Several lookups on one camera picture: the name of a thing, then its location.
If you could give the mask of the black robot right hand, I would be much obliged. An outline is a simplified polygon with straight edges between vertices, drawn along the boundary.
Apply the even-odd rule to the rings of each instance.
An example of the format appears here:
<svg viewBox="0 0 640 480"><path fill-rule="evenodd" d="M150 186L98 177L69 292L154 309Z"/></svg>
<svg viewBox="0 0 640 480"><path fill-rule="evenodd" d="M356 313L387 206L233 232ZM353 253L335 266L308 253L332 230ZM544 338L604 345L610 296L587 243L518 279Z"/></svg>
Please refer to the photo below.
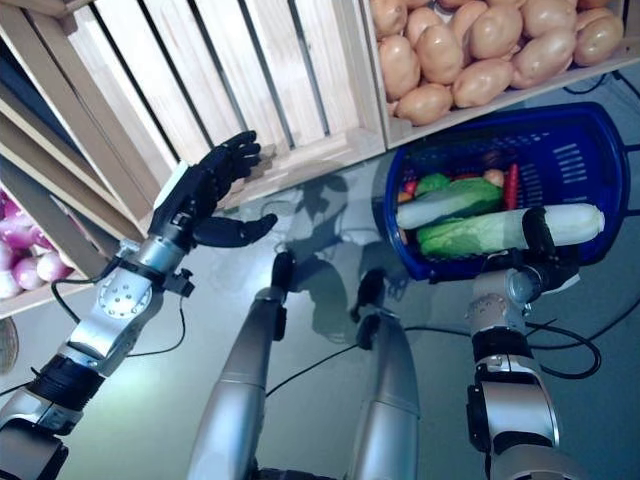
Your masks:
<svg viewBox="0 0 640 480"><path fill-rule="evenodd" d="M525 247L490 254L481 272L510 271L537 295L561 291L576 284L580 268L579 246L557 246L545 219L546 213L549 208L527 209L520 221Z"/></svg>

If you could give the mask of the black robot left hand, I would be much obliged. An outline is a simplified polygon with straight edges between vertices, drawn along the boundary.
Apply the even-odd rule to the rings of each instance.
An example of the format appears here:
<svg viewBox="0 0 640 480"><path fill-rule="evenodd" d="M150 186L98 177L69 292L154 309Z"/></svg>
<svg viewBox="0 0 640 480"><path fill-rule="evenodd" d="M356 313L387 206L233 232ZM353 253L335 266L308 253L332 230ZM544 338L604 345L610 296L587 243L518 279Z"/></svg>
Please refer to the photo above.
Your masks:
<svg viewBox="0 0 640 480"><path fill-rule="evenodd" d="M214 215L232 184L248 177L257 166L260 151L253 130L215 146L198 163L186 168L166 198L154 208L149 233L185 252L198 245L240 248L266 236L278 221L274 214L253 221Z"/></svg>

